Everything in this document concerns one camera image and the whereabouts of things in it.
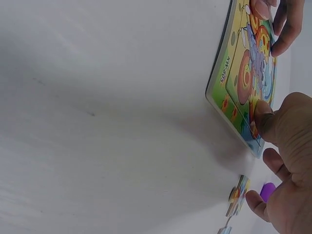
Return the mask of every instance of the puzzle piece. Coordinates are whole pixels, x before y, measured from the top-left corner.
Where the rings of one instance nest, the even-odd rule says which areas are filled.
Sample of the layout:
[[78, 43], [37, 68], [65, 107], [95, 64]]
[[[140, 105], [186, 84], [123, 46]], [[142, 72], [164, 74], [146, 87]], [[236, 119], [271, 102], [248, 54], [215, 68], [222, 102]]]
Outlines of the puzzle piece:
[[230, 234], [232, 230], [232, 227], [225, 227], [225, 228], [221, 228], [218, 231], [218, 234]]
[[231, 0], [228, 20], [206, 90], [207, 100], [260, 158], [264, 147], [254, 120], [259, 99], [273, 105], [277, 59], [272, 22], [253, 15], [250, 0]]
[[233, 188], [230, 194], [230, 206], [226, 213], [226, 217], [238, 215], [244, 204], [246, 192], [248, 191], [249, 186], [250, 180], [248, 177], [241, 175], [237, 187]]
[[263, 185], [260, 196], [262, 197], [264, 202], [268, 202], [270, 196], [276, 189], [276, 186], [273, 183], [266, 183]]

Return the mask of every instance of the white table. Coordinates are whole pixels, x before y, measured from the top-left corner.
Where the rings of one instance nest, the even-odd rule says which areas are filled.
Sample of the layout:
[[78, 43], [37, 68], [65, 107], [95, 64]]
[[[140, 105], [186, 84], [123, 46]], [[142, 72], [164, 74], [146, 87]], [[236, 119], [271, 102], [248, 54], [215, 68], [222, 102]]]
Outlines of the white table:
[[[240, 174], [271, 179], [204, 97], [228, 4], [2, 1], [3, 233], [213, 234]], [[230, 224], [271, 230], [247, 205]]]

